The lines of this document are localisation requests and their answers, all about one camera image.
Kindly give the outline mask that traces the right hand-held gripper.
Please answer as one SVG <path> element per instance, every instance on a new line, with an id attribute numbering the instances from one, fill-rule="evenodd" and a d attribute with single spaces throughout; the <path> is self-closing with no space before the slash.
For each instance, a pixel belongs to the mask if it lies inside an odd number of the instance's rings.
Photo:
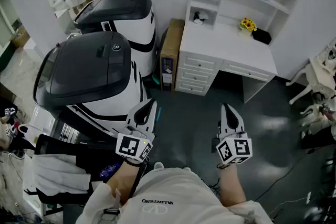
<path id="1" fill-rule="evenodd" d="M 232 131 L 239 132 L 223 138 L 216 146 L 223 165 L 238 165 L 253 156 L 252 141 L 244 127 L 243 118 L 229 104 L 221 106 L 220 135 L 225 137 Z"/>

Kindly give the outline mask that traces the black chair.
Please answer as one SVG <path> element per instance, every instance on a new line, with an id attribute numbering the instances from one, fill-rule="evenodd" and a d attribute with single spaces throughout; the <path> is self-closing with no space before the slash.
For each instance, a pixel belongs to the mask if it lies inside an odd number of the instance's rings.
<path id="1" fill-rule="evenodd" d="M 54 196 L 47 196 L 36 189 L 41 202 L 45 204 L 85 204 L 93 193 L 91 181 L 94 178 L 93 167 L 90 164 L 90 148 L 86 145 L 71 144 L 55 139 L 53 137 L 41 134 L 35 146 L 34 155 L 40 154 L 66 154 L 77 158 L 76 165 L 91 175 L 90 188 L 86 194 L 60 193 Z"/>

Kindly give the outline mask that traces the black box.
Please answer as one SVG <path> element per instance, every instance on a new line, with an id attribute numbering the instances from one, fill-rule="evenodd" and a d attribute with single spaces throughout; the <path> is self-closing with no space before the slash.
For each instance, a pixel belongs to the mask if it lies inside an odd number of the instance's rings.
<path id="1" fill-rule="evenodd" d="M 252 37 L 254 40 L 267 44 L 267 45 L 269 45 L 270 42 L 272 41 L 272 38 L 269 32 L 264 31 L 259 28 L 257 28 L 255 31 L 252 32 Z"/>

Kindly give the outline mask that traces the blue printed packet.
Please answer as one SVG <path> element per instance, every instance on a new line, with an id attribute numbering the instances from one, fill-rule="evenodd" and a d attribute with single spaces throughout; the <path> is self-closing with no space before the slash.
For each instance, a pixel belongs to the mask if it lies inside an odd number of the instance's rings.
<path id="1" fill-rule="evenodd" d="M 113 165 L 108 165 L 107 167 L 103 168 L 100 172 L 99 172 L 99 177 L 101 179 L 106 179 L 106 178 L 110 178 L 111 176 L 113 176 L 115 174 L 115 172 L 120 168 L 120 164 L 119 163 L 115 163 Z"/>

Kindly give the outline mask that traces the person's white shirt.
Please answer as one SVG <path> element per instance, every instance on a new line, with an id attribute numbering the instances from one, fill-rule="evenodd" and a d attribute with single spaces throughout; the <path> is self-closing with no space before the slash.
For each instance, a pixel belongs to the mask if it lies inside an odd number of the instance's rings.
<path id="1" fill-rule="evenodd" d="M 165 168 L 148 172 L 125 205 L 101 183 L 76 224 L 273 224 L 255 201 L 223 206 L 193 172 Z"/>

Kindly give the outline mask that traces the tall brown cardboard carton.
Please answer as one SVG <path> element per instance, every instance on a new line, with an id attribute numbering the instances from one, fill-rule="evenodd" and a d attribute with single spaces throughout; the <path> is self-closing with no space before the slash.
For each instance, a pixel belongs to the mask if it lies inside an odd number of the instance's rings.
<path id="1" fill-rule="evenodd" d="M 173 93 L 185 21 L 171 19 L 160 53 L 161 90 Z"/>

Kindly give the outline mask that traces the black wristband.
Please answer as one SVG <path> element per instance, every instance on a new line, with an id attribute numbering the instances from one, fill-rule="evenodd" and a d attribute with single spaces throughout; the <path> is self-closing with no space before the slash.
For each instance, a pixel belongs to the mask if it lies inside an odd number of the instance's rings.
<path id="1" fill-rule="evenodd" d="M 128 164 L 133 167 L 141 167 L 142 162 L 139 162 L 137 160 L 131 159 L 131 158 L 124 158 L 123 164 Z"/>

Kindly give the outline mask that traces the white cloth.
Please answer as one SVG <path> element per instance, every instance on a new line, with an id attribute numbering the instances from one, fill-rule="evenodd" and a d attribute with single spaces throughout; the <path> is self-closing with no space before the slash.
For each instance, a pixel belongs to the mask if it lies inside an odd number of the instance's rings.
<path id="1" fill-rule="evenodd" d="M 86 194 L 91 175 L 66 154 L 35 154 L 32 157 L 35 187 L 47 196 L 60 193 Z"/>

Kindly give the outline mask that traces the yellow flowers in pot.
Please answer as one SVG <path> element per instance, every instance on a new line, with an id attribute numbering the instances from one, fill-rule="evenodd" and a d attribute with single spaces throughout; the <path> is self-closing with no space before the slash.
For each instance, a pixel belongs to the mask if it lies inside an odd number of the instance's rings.
<path id="1" fill-rule="evenodd" d="M 244 18 L 239 23 L 239 34 L 251 37 L 252 33 L 257 30 L 256 24 L 249 18 Z"/>

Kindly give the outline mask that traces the white black-topped service robot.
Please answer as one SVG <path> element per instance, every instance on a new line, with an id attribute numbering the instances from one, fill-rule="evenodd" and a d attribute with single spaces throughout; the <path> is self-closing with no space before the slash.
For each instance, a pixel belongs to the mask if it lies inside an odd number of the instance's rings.
<path id="1" fill-rule="evenodd" d="M 117 136 L 128 113 L 148 97 L 131 46 L 120 33 L 99 31 L 56 45 L 33 88 L 41 108 L 88 136 Z"/>
<path id="2" fill-rule="evenodd" d="M 94 0 L 76 16 L 82 34 L 115 31 L 131 46 L 142 77 L 152 74 L 157 56 L 155 18 L 151 0 Z"/>

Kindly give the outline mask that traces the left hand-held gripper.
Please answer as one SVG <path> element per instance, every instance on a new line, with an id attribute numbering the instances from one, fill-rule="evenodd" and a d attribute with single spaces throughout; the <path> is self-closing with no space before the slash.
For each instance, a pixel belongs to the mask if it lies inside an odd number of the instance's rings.
<path id="1" fill-rule="evenodd" d="M 133 107 L 126 119 L 126 126 L 118 133 L 116 154 L 144 161 L 153 148 L 158 103 L 147 99 Z"/>

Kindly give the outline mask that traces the person's left forearm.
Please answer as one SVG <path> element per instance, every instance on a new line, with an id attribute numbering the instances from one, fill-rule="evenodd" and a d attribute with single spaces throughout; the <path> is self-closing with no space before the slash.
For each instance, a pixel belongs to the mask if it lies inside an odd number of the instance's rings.
<path id="1" fill-rule="evenodd" d="M 117 172 L 108 180 L 107 185 L 111 188 L 112 196 L 119 198 L 121 205 L 124 205 L 128 201 L 139 169 L 139 167 L 122 164 Z"/>

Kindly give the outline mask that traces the wide white desk drawer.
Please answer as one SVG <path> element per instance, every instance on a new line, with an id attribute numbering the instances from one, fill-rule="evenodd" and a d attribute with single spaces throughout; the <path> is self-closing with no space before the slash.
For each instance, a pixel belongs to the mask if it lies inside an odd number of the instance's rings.
<path id="1" fill-rule="evenodd" d="M 264 82 L 269 82 L 274 77 L 274 75 L 268 71 L 260 70 L 254 67 L 228 60 L 223 61 L 220 71 L 230 72 Z"/>

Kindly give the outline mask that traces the person's right forearm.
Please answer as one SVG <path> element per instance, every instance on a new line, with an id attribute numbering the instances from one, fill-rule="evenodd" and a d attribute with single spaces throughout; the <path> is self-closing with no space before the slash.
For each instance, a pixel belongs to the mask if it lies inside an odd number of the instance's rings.
<path id="1" fill-rule="evenodd" d="M 220 201 L 224 207 L 246 202 L 246 196 L 239 181 L 236 165 L 229 165 L 220 172 Z"/>

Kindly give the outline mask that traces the white wooden desk with drawers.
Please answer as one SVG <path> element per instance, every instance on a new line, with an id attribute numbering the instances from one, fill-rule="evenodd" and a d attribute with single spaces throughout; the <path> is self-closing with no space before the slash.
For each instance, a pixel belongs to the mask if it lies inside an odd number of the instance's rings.
<path id="1" fill-rule="evenodd" d="M 276 65 L 268 45 L 253 38 L 240 36 L 236 27 L 220 24 L 213 29 L 187 22 L 180 52 L 192 52 L 241 63 L 277 75 Z M 267 83 L 241 76 L 244 102 L 252 99 Z"/>

